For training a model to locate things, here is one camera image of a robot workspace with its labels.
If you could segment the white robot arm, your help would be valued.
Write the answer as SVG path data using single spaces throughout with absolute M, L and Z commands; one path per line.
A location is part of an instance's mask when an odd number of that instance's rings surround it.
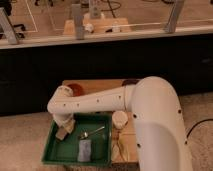
M 73 113 L 128 111 L 134 116 L 140 171 L 193 171 L 177 93 L 161 77 L 77 97 L 60 86 L 47 109 L 59 125 Z

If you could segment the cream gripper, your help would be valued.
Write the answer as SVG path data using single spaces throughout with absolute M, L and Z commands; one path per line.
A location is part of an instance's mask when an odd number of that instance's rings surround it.
M 64 123 L 62 127 L 66 130 L 67 133 L 71 134 L 75 127 L 75 120 L 69 120 L 68 122 Z

